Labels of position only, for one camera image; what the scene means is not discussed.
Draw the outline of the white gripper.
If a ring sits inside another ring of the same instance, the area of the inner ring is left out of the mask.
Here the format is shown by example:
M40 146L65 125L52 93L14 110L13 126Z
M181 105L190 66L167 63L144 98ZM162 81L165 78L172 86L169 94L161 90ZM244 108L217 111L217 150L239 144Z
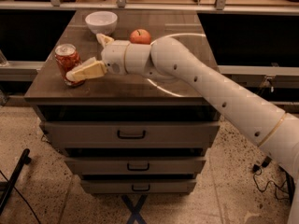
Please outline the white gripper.
M96 39L103 47L101 52L102 61L92 57L84 63L74 67L66 73L69 81L79 82L85 79L103 77L108 72L115 75L126 75L125 54L129 41L114 40L104 34L97 34Z

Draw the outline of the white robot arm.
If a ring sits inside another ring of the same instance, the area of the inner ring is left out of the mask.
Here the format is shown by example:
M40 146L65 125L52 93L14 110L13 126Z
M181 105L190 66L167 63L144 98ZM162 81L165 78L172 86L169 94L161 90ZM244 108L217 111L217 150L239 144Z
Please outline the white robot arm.
M66 73L71 81L136 74L150 79L178 78L198 91L250 142L299 178L299 118L248 91L198 60L172 37L150 45L115 40L99 34L102 59L89 59Z

